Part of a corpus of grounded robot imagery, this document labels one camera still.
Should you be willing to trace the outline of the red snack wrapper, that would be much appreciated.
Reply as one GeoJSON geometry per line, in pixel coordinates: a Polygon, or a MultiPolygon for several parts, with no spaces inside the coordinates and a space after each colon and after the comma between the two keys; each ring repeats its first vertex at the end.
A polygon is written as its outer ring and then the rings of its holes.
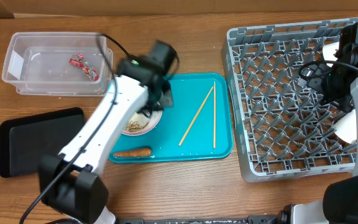
{"type": "Polygon", "coordinates": [[[85,60],[82,53],[72,55],[70,57],[69,64],[80,67],[92,82],[99,80],[99,74],[92,64],[85,60]]]}

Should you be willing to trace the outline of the white cup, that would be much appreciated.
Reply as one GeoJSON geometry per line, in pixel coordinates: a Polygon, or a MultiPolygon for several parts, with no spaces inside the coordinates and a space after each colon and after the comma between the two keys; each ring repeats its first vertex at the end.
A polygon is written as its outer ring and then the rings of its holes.
{"type": "Polygon", "coordinates": [[[350,144],[357,140],[356,111],[352,110],[340,118],[333,126],[335,135],[350,144]]]}

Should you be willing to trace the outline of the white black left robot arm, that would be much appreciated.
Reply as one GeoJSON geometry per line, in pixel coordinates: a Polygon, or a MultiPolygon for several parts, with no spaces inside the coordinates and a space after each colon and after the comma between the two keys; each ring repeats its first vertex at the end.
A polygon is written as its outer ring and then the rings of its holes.
{"type": "Polygon", "coordinates": [[[119,62],[107,93],[79,133],[39,165],[38,201],[73,223],[115,223],[101,174],[131,117],[172,106],[169,74],[176,56],[130,55],[119,62]]]}

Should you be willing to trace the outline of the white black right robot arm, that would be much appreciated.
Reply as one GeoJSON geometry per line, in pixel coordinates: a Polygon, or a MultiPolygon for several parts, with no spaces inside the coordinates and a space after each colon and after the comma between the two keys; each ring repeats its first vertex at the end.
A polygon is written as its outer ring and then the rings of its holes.
{"type": "Polygon", "coordinates": [[[328,186],[321,200],[287,205],[275,223],[358,223],[358,44],[340,44],[332,69],[319,77],[325,102],[351,97],[356,111],[357,157],[351,178],[328,186]]]}

